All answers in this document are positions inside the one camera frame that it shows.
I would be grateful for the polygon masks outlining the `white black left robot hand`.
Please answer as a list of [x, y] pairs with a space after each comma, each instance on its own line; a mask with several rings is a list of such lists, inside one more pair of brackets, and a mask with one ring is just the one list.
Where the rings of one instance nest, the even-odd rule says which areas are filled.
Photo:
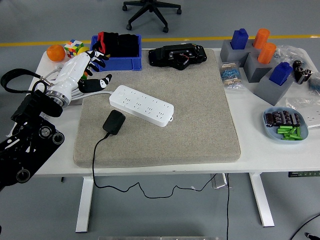
[[112, 75], [101, 79], [81, 79], [84, 73], [92, 76], [92, 71], [99, 71], [97, 65], [105, 67], [109, 58], [95, 50], [85, 51], [67, 61], [52, 86], [47, 90], [47, 96], [60, 106], [66, 107], [72, 100], [78, 100], [92, 95], [105, 93]]

